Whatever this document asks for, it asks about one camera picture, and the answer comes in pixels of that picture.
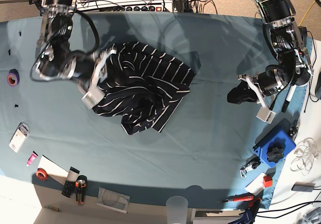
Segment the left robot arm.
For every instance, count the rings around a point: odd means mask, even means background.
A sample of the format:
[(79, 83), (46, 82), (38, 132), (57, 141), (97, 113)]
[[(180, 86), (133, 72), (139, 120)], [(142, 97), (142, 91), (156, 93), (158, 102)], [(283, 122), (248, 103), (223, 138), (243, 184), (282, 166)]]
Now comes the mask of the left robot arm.
[(277, 64), (268, 65), (255, 76), (238, 75), (247, 83), (247, 89), (256, 94), (261, 105), (257, 118), (272, 123), (276, 113), (275, 102), (281, 92), (288, 89), (283, 103), (285, 112), (297, 87), (308, 85), (313, 75), (308, 50), (294, 19), (296, 11), (290, 0), (253, 0), (263, 21), (266, 42), (275, 54)]

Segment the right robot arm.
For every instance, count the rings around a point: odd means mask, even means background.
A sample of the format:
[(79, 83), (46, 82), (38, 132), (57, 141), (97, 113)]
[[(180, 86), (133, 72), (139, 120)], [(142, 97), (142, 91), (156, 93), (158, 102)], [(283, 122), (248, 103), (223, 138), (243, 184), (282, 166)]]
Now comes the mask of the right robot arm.
[[(98, 84), (107, 78), (107, 60), (117, 51), (98, 52), (98, 31), (91, 18), (77, 10), (75, 0), (42, 0), (41, 6), (45, 13), (30, 78), (34, 82), (72, 81), (83, 95), (82, 102), (92, 109), (105, 96)], [(93, 32), (95, 44), (88, 52), (70, 50), (74, 14), (81, 15)]]

